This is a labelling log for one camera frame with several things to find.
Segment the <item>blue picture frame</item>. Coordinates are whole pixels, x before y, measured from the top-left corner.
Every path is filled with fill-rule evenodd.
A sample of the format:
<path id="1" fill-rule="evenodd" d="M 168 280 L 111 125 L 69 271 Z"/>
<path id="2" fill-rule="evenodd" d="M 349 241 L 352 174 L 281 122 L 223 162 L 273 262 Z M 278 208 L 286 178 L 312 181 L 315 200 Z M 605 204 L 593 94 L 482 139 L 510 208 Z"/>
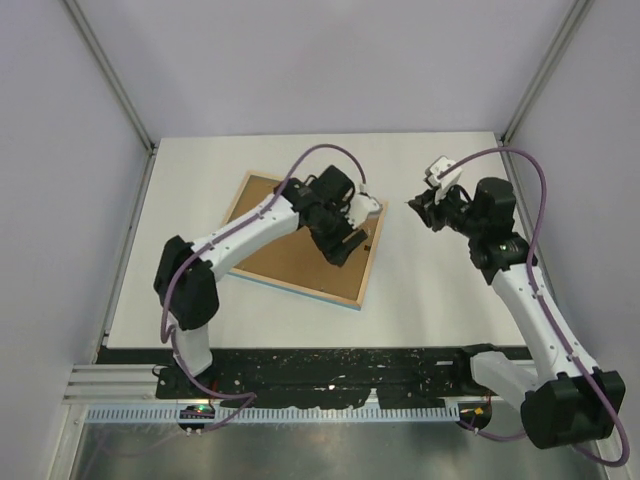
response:
<path id="1" fill-rule="evenodd" d="M 277 177 L 249 171 L 223 224 L 255 208 L 275 192 L 279 183 Z M 304 227 L 261 248 L 230 270 L 229 275 L 360 310 L 384 223 L 387 205 L 382 205 L 382 212 L 362 225 L 367 237 L 342 267 L 327 261 L 310 230 Z"/>

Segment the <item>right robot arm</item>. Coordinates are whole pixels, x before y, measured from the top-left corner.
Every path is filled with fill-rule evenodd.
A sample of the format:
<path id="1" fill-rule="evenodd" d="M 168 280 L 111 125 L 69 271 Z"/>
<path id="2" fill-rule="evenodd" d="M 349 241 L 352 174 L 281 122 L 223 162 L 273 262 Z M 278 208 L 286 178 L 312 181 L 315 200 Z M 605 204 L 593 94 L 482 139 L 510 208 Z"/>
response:
<path id="1" fill-rule="evenodd" d="M 519 411 L 540 449 L 610 437 L 624 381 L 599 367 L 549 297 L 528 242 L 514 229 L 512 185 L 488 177 L 474 195 L 458 185 L 431 188 L 408 205 L 431 230 L 449 227 L 467 238 L 471 262 L 512 315 L 536 368 L 529 372 L 489 344 L 474 345 L 452 370 L 454 386 L 465 394 L 480 388 L 497 394 Z"/>

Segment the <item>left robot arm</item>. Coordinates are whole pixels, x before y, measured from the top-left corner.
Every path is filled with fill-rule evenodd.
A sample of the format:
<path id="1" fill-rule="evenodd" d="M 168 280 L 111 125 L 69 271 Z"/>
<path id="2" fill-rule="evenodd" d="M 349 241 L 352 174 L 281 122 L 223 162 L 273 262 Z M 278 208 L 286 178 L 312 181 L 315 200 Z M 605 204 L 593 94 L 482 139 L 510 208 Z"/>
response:
<path id="1" fill-rule="evenodd" d="M 341 267 L 367 238 L 365 222 L 381 211 L 365 185 L 335 166 L 301 181 L 287 176 L 256 207 L 195 242 L 176 235 L 163 248 L 153 287 L 162 306 L 161 340 L 182 368 L 179 386 L 207 395 L 214 383 L 208 323 L 217 314 L 218 282 L 261 248 L 307 229 L 329 264 Z"/>

